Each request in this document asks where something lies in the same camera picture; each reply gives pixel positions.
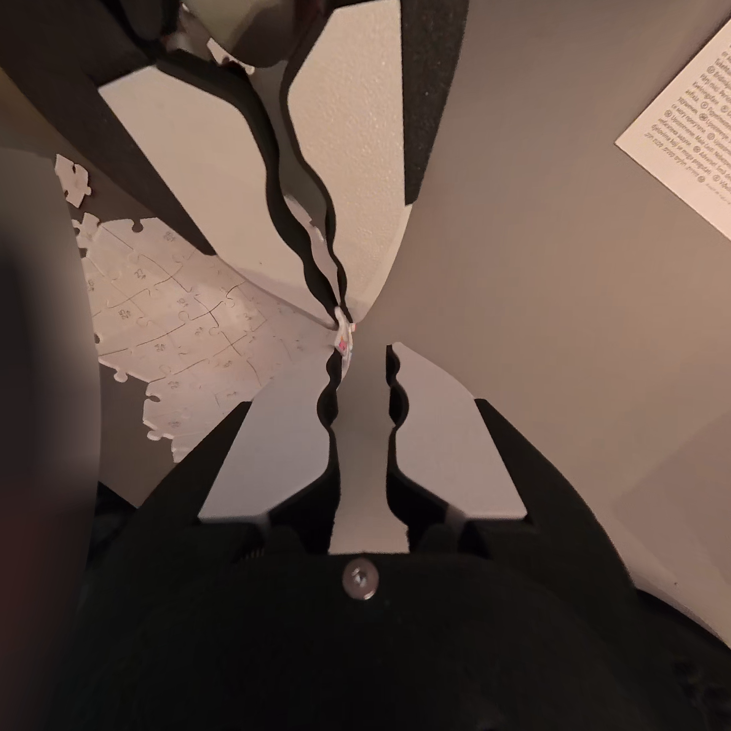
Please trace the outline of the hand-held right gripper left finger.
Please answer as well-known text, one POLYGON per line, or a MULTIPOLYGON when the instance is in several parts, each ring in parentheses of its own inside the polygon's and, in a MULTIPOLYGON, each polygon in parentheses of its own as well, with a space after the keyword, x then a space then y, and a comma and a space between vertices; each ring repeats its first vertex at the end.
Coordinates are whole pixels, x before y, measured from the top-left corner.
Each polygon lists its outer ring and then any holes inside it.
POLYGON ((251 401, 198 513, 204 524, 242 523, 263 535, 292 529, 308 553, 328 553, 341 472, 333 424, 342 356, 315 350, 251 401))

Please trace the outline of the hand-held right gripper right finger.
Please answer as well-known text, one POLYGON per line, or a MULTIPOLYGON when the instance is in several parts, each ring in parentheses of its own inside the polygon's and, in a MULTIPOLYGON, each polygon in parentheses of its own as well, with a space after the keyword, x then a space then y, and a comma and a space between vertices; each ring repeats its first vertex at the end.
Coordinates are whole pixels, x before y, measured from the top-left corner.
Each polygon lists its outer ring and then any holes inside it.
POLYGON ((525 528, 528 510, 472 393, 401 342, 387 347, 386 379, 386 496, 409 553, 433 529, 471 547, 479 528, 525 528))

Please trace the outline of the partly built puzzle ball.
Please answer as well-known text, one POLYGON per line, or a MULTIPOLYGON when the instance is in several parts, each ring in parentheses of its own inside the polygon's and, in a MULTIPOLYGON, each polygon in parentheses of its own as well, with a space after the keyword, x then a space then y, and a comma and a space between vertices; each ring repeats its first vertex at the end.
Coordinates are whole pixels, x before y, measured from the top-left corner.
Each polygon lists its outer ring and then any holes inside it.
POLYGON ((99 362, 145 382, 142 423, 182 461, 235 406, 335 342, 159 219, 72 222, 99 362))

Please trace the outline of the white instruction leaflet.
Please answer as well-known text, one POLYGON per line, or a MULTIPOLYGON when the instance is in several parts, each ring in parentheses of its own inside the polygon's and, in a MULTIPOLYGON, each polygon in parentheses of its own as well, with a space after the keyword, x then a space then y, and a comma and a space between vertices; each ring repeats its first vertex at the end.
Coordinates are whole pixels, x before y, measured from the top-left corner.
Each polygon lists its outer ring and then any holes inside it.
POLYGON ((711 37, 615 144, 730 238, 730 22, 711 37))

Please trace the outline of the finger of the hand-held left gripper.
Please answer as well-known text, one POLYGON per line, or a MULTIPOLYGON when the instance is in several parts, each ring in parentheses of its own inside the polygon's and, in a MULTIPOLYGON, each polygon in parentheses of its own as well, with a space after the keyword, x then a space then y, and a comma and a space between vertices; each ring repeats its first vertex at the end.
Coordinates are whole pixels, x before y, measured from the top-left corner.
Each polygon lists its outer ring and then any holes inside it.
POLYGON ((401 3, 336 10, 288 104, 303 157, 334 205, 334 255, 359 323, 388 279, 412 209, 405 203, 401 3))
POLYGON ((336 326, 338 296, 285 199, 276 133, 240 64, 178 50, 99 93, 224 263, 336 326))

